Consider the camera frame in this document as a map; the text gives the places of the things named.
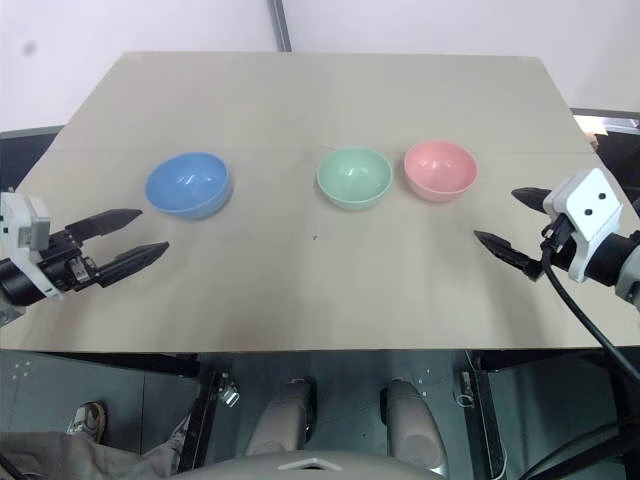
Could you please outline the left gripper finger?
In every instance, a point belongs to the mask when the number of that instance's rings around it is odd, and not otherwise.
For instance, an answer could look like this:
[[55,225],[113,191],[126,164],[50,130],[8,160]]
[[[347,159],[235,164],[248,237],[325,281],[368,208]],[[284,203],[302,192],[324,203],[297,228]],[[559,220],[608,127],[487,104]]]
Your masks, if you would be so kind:
[[139,209],[111,209],[64,227],[75,241],[105,236],[120,230],[143,214]]
[[106,288],[153,264],[169,248],[168,242],[142,245],[98,268],[97,283]]

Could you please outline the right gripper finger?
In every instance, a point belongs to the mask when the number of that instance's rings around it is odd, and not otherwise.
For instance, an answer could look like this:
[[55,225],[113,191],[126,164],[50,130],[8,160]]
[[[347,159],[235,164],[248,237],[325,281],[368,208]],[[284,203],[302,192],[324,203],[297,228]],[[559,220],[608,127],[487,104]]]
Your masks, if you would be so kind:
[[514,249],[507,240],[484,231],[475,230],[475,237],[496,258],[518,269],[524,274],[534,272],[534,260]]
[[551,193],[548,189],[537,187],[522,187],[511,191],[511,195],[528,208],[545,213],[544,200]]

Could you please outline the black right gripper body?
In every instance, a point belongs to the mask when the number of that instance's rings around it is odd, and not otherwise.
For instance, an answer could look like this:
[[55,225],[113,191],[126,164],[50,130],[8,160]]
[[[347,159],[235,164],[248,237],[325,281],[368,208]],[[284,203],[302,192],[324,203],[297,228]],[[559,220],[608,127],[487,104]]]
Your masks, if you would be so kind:
[[574,226],[566,214],[560,214],[547,225],[542,231],[541,257],[539,260],[526,261],[523,270],[525,276],[537,281],[545,273],[546,264],[567,272],[576,252],[576,243],[572,238],[574,231]]

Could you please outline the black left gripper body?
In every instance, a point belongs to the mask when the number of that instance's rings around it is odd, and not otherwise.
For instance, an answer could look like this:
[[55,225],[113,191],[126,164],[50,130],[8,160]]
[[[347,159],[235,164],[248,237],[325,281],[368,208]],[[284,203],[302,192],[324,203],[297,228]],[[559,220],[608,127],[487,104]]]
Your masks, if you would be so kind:
[[98,227],[66,227],[55,232],[49,237],[48,248],[40,251],[40,270],[63,292],[102,286],[98,266],[82,252],[86,240],[100,235]]

